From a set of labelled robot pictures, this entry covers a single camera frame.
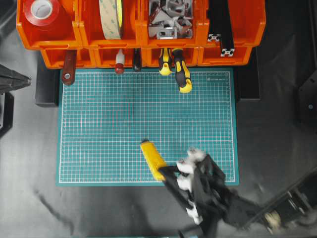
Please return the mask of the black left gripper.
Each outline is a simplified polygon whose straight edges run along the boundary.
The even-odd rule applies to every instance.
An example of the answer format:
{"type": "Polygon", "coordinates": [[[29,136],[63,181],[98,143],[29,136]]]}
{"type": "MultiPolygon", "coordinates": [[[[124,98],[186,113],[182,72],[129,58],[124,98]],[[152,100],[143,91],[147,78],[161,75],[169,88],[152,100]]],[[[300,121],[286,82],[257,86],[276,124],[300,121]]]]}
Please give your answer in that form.
{"type": "Polygon", "coordinates": [[[0,65],[0,93],[15,91],[31,85],[31,78],[2,64],[0,65]]]}

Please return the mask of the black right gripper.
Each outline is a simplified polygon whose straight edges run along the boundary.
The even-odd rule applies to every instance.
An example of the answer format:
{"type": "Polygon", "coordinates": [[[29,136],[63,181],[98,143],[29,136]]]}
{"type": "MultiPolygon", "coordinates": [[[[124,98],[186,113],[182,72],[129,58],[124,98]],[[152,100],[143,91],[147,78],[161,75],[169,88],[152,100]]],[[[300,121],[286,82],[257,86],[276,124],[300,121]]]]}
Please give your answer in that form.
{"type": "Polygon", "coordinates": [[[210,226],[223,219],[242,226],[258,211],[258,206],[239,197],[225,186],[225,174],[209,154],[196,148],[176,166],[158,169],[164,185],[198,226],[210,226]]]}

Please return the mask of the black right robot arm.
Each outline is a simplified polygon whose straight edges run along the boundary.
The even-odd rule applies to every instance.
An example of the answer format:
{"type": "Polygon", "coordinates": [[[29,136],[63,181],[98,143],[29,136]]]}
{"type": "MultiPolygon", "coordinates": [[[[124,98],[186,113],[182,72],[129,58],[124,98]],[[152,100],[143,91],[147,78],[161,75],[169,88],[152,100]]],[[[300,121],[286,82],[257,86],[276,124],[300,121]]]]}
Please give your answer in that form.
{"type": "Polygon", "coordinates": [[[305,142],[316,150],[316,132],[312,130],[305,138],[294,134],[290,96],[272,83],[264,101],[244,109],[237,120],[231,70],[198,70],[193,78],[194,91],[188,99],[173,99],[172,108],[179,111],[185,106],[188,110],[188,117],[177,117],[178,124],[185,126],[185,135],[177,142],[194,146],[187,158],[158,169],[164,185],[194,220],[180,236],[210,238],[219,221],[237,229],[258,223],[274,232],[315,213],[317,171],[298,177],[296,173],[306,167],[307,159],[296,158],[296,150],[305,142]],[[270,186],[279,187],[286,180],[292,183],[263,205],[231,188],[240,177],[252,183],[262,175],[270,186]]]}

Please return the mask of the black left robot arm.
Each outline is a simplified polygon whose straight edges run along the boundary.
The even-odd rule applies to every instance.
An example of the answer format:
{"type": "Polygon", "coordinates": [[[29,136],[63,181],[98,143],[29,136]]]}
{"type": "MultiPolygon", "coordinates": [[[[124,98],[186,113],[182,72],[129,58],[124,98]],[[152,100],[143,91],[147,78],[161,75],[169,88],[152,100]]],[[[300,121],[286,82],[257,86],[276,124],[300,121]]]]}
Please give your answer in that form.
{"type": "Polygon", "coordinates": [[[14,97],[10,91],[30,85],[31,78],[0,65],[0,137],[9,131],[13,124],[14,97]]]}

